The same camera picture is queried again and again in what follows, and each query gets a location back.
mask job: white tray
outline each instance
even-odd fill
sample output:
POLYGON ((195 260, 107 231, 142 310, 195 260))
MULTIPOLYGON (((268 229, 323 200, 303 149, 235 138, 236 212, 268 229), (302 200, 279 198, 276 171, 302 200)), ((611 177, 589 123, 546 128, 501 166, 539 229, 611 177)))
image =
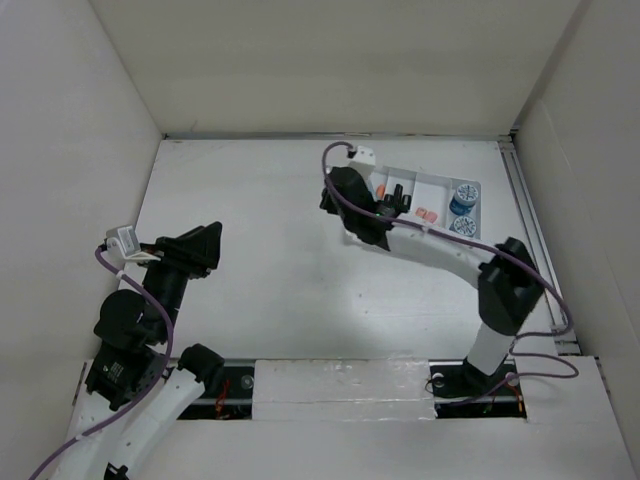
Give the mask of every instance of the white tray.
POLYGON ((449 203, 453 198, 453 192, 463 183, 473 185, 478 189, 479 196, 476 205, 467 215, 473 218, 477 225, 475 238, 480 238, 480 212, 482 202, 482 190, 480 183, 459 178, 441 177, 427 173, 402 170, 399 168, 377 168, 369 177, 374 195, 380 185, 385 186, 385 193, 393 193, 397 184, 402 185, 403 195, 411 195, 411 208, 409 213, 416 214, 420 208, 435 212, 438 218, 435 225, 449 228, 457 217, 449 209, 449 203))

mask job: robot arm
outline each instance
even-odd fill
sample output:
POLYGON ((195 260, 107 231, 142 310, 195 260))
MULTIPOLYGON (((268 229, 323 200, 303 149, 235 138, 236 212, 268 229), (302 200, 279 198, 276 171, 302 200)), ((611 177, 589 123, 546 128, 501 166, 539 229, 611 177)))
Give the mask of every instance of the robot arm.
MULTIPOLYGON (((369 181, 375 168, 375 155, 370 149, 358 147, 348 156, 352 159, 349 165, 332 168, 328 171, 327 181, 351 205, 341 204, 325 188, 320 208, 339 215, 349 237, 363 247, 447 270, 477 289, 482 324, 463 361, 457 383, 466 384, 466 391, 473 396, 502 380, 495 375, 516 334, 542 295, 543 287, 499 256, 434 235, 441 231, 449 237, 459 236, 418 217, 409 217, 403 199, 376 200, 369 181), (376 216, 398 220, 410 218, 424 228, 394 226, 376 216)), ((509 238, 496 248, 535 268, 519 240, 509 238)))
POLYGON ((107 232, 106 249, 147 267, 142 285, 167 318, 132 290, 118 290, 103 302, 94 328, 102 344, 70 431, 78 444, 62 450, 52 480, 134 478, 186 406, 218 386, 224 359, 215 352, 196 344, 183 352, 177 369, 166 373, 167 357, 151 347, 167 342, 168 322, 175 325, 188 281, 204 278, 217 268, 221 232, 222 225, 213 223, 177 238, 161 237, 152 245, 138 244, 132 227, 107 232), (167 375, 167 383, 145 408, 137 407, 159 375, 167 375), (104 426, 84 436, 98 424, 104 426))

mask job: white wall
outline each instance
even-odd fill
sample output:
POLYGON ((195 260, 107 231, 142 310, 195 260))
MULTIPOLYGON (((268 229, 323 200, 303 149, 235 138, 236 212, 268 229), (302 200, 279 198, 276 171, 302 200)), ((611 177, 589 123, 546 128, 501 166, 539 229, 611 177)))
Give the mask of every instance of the white wall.
POLYGON ((517 148, 579 340, 640 471, 640 3, 593 0, 517 148))
POLYGON ((163 132, 506 134, 579 0, 91 0, 163 132))
POLYGON ((159 141, 86 0, 0 0, 3 478, 26 478, 64 436, 114 287, 93 250, 135 221, 159 141))

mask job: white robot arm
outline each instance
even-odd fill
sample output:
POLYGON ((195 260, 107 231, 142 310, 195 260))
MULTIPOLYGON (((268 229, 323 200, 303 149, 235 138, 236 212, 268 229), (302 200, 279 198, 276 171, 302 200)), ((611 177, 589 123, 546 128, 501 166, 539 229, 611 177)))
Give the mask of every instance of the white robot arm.
MULTIPOLYGON (((109 401, 97 394, 79 396, 75 411, 77 415, 74 415, 69 428, 72 437, 81 435, 114 414, 109 409, 109 401)), ((81 437, 77 445, 62 454, 51 479, 102 479, 130 413, 93 435, 81 437)))
MULTIPOLYGON (((339 215, 351 241, 364 248, 447 270, 478 290, 482 324, 456 383, 468 384, 468 396, 486 391, 496 383, 494 375, 542 295, 542 285, 497 255, 438 236, 442 232, 448 237, 465 238, 410 217, 398 202, 377 200, 369 181, 375 155, 368 148, 357 147, 349 151, 349 158, 352 161, 347 167, 325 170, 326 188, 320 208, 339 215), (416 228, 394 226, 389 218, 416 228)), ((496 248, 535 269, 519 240, 509 238, 496 248)))
POLYGON ((193 373, 174 371, 162 391, 120 435, 115 453, 110 458, 109 470, 126 473, 130 480, 138 478, 147 457, 169 427, 205 390, 204 383, 198 382, 193 373))

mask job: white table surface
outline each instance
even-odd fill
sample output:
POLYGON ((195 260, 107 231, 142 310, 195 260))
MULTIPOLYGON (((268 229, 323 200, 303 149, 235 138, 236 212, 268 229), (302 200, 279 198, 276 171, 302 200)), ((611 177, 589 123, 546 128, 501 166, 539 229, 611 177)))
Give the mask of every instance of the white table surface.
POLYGON ((139 480, 634 480, 594 359, 573 361, 578 378, 523 380, 526 421, 434 420, 419 363, 262 361, 261 420, 177 422, 139 480))
MULTIPOLYGON (((223 224, 218 270, 187 287, 176 355, 200 342, 227 358, 466 356, 480 324, 476 292, 448 272, 345 246, 339 218, 318 208, 331 141, 162 142, 140 240, 223 224)), ((379 165, 479 181, 482 238, 526 239, 496 142, 352 141, 374 148, 379 165)), ((344 158, 342 149, 329 160, 344 158)), ((542 301, 524 328, 550 324, 542 301)), ((530 346, 554 351, 547 339, 530 346)))

